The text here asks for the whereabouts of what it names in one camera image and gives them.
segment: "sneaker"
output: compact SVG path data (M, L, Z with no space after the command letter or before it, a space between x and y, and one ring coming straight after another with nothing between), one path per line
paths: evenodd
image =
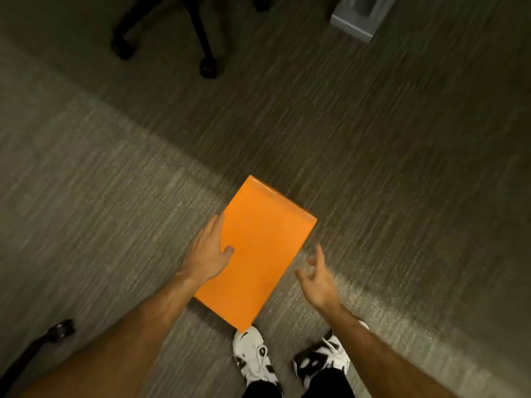
M264 345L262 335L255 327L250 326L243 333L236 332L233 352L247 385L258 380L268 381L275 384L282 394L282 386L271 366L267 347Z
M366 323L359 321L363 327L369 329ZM291 363L305 390L309 388L313 377L323 369L335 368L347 374L350 367L347 352L332 331L329 331L320 342L295 355Z

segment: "orange box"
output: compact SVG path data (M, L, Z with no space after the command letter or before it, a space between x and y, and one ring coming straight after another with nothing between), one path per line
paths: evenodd
M229 265L196 298L238 331L251 325L317 222L278 191L249 176L225 208L222 251Z

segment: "gray carpet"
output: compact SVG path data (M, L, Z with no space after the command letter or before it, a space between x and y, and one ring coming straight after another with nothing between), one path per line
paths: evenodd
M293 267L320 241L383 340L463 397L531 394L529 0L399 0L368 46L328 25L335 0L203 0L214 81L178 2L116 59L131 2L0 1L0 369L79 328L15 391L161 285L254 174L319 220ZM256 323L300 395L288 360L326 325L293 268ZM146 394L242 394L231 333L190 304Z

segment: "black pants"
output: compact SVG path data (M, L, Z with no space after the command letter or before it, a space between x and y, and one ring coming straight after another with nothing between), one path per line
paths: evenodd
M352 388L339 369L324 369L310 382L308 391L302 398L355 398ZM242 398L281 398L277 386L267 381L250 383Z

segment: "person's left arm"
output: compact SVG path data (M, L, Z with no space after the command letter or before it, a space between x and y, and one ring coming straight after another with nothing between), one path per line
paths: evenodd
M88 346L33 383L21 398L136 397L164 339L204 282L229 263L220 251L223 214L201 229L182 269Z

